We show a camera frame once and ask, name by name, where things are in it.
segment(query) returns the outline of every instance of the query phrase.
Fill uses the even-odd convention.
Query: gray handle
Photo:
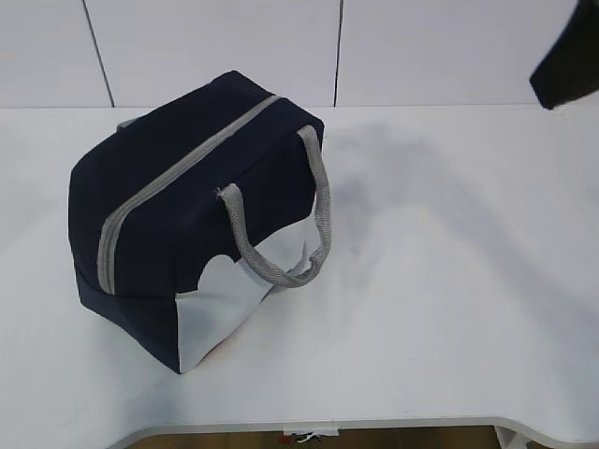
[[[330,225],[330,190],[327,171],[322,162],[320,153],[320,144],[316,131],[310,125],[306,125],[298,131],[298,135],[303,140],[303,144],[308,154],[308,164],[312,170],[316,184],[316,206],[314,208],[314,221],[318,234],[320,235],[320,246],[310,255],[310,267],[304,272],[293,275],[260,254],[252,246],[247,238],[247,229],[245,227],[245,210],[243,208],[243,195],[240,188],[234,184],[229,184],[219,193],[225,202],[228,219],[231,222],[233,236],[240,250],[241,257],[247,265],[262,279],[273,285],[292,288],[301,287],[314,279],[330,251],[330,242],[332,229]]]

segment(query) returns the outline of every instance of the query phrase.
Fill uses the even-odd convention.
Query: gray zipper
[[[206,139],[179,162],[162,173],[158,178],[154,179],[139,192],[127,199],[104,221],[97,249],[97,278],[100,288],[104,290],[105,293],[116,295],[114,285],[114,254],[116,252],[116,245],[119,241],[121,228],[123,227],[124,220],[129,212],[164,190],[172,182],[175,182],[183,173],[201,161],[210,154],[212,150],[233,136],[246,124],[251,122],[260,112],[279,98],[281,97],[277,95],[270,96],[245,112],[234,122],[228,124],[214,136]]]

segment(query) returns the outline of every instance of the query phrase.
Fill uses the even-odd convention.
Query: lunch bag
[[[120,126],[71,173],[83,306],[193,368],[273,286],[301,287],[327,259],[323,131],[238,72]]]

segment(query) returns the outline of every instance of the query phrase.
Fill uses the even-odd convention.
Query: white table
[[[335,240],[174,374],[79,304],[70,168],[135,109],[0,110],[2,446],[491,424],[599,445],[599,108],[314,109]]]

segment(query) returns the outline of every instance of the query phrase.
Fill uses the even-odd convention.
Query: gray trim
[[[175,182],[183,173],[201,161],[212,150],[233,136],[237,131],[251,122],[260,112],[280,98],[281,97],[277,95],[270,96],[241,115],[237,120],[221,129],[214,136],[206,139],[201,145],[194,148],[174,166],[127,199],[105,220],[104,225],[102,226],[102,234],[100,235],[97,250],[97,278],[100,288],[104,290],[105,293],[116,295],[114,284],[114,255],[117,242],[119,241],[121,227],[129,212]]]
[[[329,255],[332,239],[329,179],[327,178],[325,165],[322,162],[318,136],[314,128],[309,124],[301,128],[298,131],[298,135],[303,140],[308,155],[308,164],[316,183],[314,221],[320,235],[320,246],[310,255],[310,267],[304,272],[296,274],[284,271],[252,246],[247,237],[247,229],[245,227],[243,195],[236,184],[231,183],[222,192],[219,192],[219,196],[225,202],[233,236],[243,260],[266,282],[285,288],[301,287],[318,276],[320,269]]]

